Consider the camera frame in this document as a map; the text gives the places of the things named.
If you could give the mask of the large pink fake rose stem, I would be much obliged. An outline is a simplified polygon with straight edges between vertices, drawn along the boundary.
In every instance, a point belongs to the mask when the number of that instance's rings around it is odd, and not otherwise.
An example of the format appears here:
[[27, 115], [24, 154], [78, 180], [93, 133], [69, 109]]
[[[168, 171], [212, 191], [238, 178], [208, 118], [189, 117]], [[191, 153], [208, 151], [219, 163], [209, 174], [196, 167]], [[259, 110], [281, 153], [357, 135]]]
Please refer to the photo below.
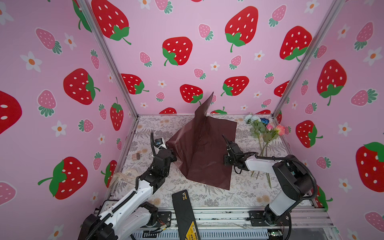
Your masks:
[[272, 130], [272, 140], [275, 140], [278, 138], [278, 136], [282, 136], [285, 134], [285, 127], [282, 126], [282, 125], [277, 125], [276, 127], [273, 127], [273, 130]]

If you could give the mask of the small pink fake rose stem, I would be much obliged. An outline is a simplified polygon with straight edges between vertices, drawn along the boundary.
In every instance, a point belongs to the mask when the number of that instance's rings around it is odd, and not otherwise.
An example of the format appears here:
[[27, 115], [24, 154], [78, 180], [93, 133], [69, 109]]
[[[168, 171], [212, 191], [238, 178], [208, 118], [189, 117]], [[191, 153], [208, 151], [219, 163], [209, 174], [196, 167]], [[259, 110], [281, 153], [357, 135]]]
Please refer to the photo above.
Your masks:
[[268, 145], [270, 141], [272, 140], [272, 130], [273, 126], [271, 124], [266, 125], [266, 132], [263, 133], [263, 148], [261, 156], [267, 157], [268, 156]]

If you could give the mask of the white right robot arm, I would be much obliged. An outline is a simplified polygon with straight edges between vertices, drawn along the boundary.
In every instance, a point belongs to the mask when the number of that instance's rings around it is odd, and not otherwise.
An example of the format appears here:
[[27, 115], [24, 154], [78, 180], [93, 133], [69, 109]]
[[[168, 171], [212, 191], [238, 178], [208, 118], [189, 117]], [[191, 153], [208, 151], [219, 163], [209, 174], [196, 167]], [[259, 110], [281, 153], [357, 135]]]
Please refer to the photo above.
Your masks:
[[225, 141], [228, 151], [224, 156], [226, 166], [239, 169], [239, 174], [242, 171], [255, 171], [274, 174], [277, 177], [281, 191], [260, 216], [267, 225], [277, 225], [299, 203], [317, 197], [318, 187], [314, 175], [295, 156], [262, 157], [256, 152], [244, 153], [235, 142], [227, 139]]

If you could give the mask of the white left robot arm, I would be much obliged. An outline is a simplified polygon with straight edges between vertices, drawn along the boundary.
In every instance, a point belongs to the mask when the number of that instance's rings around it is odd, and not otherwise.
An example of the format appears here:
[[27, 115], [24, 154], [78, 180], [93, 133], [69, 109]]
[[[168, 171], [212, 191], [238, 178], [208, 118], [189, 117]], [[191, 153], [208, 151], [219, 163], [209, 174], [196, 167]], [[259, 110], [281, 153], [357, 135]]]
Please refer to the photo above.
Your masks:
[[91, 214], [83, 222], [79, 240], [124, 240], [142, 226], [157, 222], [158, 208], [148, 202], [169, 176], [171, 163], [177, 160], [164, 139], [151, 132], [153, 161], [135, 180], [135, 187], [110, 209], [98, 216]]

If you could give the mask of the white fake flower stem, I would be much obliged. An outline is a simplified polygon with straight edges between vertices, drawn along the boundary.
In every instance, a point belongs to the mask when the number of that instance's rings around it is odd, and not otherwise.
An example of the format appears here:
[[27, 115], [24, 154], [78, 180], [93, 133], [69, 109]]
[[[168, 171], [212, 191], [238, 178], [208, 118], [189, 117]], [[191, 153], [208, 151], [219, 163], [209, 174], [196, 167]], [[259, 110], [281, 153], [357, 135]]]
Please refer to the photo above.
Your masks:
[[262, 133], [261, 130], [264, 125], [261, 123], [261, 118], [258, 115], [248, 114], [245, 116], [244, 121], [246, 124], [251, 125], [251, 135], [259, 141], [260, 156], [263, 148]]

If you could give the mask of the dark red wrapping paper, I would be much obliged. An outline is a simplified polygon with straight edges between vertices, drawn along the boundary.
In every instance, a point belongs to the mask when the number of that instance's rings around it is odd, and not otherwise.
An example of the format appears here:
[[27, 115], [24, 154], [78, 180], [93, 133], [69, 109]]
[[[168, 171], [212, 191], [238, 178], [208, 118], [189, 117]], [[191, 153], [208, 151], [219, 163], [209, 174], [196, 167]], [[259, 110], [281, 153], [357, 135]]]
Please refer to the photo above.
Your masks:
[[181, 173], [194, 182], [229, 190], [232, 167], [225, 166], [225, 139], [234, 141], [237, 122], [207, 116], [213, 95], [195, 111], [195, 117], [166, 143]]

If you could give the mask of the blue fake rose stem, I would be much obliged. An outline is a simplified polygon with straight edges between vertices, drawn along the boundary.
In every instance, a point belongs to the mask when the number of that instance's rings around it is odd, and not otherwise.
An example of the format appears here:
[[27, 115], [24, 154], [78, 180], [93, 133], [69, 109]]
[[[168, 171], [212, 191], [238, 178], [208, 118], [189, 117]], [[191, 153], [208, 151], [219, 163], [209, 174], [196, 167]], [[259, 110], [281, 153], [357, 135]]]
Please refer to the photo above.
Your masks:
[[270, 121], [267, 118], [261, 118], [261, 123], [264, 125], [264, 127], [261, 130], [262, 140], [263, 140], [262, 156], [264, 156], [265, 149], [268, 143], [268, 141], [265, 139], [265, 135], [269, 132], [268, 125]]

